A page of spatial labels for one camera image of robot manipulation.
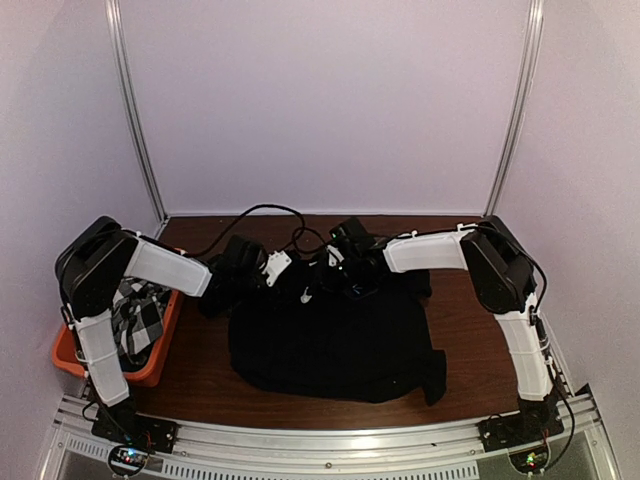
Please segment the round gold brooch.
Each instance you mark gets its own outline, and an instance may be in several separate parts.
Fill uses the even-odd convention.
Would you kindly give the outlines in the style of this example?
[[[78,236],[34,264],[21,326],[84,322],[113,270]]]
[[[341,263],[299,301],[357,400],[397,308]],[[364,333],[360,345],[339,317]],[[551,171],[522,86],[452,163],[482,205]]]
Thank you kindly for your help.
[[[309,303],[314,296],[314,292],[311,286],[308,286],[304,289],[302,295],[300,296],[300,302],[302,304]]]

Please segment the black t-shirt blue logo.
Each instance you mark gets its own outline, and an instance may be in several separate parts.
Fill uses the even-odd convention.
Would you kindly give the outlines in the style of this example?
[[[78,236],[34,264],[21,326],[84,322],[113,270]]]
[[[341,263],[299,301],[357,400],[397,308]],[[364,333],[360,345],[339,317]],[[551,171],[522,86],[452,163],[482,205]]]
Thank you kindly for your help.
[[[424,301],[429,271],[391,274],[378,290],[351,299],[311,286],[316,266],[297,259],[290,274],[294,301],[276,309],[241,306],[228,313],[232,369],[268,392],[383,403],[419,389],[432,406],[447,391],[447,358],[432,345]]]

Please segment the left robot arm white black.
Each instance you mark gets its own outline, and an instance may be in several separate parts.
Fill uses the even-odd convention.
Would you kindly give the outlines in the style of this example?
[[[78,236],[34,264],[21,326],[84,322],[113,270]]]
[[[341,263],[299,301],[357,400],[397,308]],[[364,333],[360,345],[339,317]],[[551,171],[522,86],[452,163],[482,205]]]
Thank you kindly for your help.
[[[177,291],[199,299],[207,314],[217,314],[266,292],[292,264],[287,252],[268,253],[238,235],[221,254],[201,261],[126,230],[109,216],[90,224],[58,257],[54,270],[85,371],[98,401],[112,407],[103,420],[106,429],[123,444],[137,442],[144,433],[142,419],[120,405],[130,392],[113,334],[114,311],[134,285]]]

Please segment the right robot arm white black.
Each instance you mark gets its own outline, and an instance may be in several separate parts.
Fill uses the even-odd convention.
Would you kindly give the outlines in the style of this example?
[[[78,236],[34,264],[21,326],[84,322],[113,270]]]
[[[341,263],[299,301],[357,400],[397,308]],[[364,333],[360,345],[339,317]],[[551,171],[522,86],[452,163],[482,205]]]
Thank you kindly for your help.
[[[345,292],[359,298],[389,274],[422,270],[463,270],[476,298],[501,328],[516,372],[519,412],[512,430],[519,440],[535,440],[555,418],[558,401],[553,357],[540,316],[543,273],[497,216],[452,230],[368,232],[352,217],[330,232],[322,246],[328,267]]]

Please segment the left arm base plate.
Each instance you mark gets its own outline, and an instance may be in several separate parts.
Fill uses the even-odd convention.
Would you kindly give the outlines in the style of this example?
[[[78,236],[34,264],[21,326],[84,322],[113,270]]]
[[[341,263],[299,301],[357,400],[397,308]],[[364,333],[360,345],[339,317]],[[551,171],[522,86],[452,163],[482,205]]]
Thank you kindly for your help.
[[[113,443],[133,445],[151,453],[171,454],[177,437],[174,421],[135,414],[133,423],[121,428],[100,413],[91,428],[95,437]]]

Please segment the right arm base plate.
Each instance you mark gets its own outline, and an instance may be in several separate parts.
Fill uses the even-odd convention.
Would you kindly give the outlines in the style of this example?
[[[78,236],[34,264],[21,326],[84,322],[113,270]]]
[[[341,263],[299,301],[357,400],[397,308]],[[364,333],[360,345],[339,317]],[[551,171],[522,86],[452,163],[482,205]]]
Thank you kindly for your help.
[[[529,443],[542,442],[543,437],[564,432],[564,424],[552,417],[546,422],[526,419],[521,412],[496,414],[477,424],[485,452],[519,447]]]

